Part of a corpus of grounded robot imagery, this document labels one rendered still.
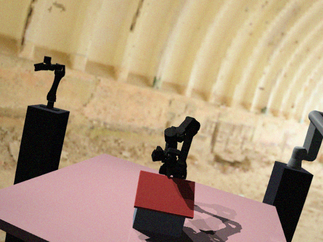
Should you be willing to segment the red lid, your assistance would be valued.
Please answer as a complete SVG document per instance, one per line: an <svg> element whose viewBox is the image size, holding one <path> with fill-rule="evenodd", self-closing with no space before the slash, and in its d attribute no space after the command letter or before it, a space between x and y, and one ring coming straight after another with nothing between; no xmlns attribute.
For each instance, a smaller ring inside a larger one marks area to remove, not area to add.
<svg viewBox="0 0 323 242"><path fill-rule="evenodd" d="M140 171L134 208L194 218L195 182Z"/></svg>

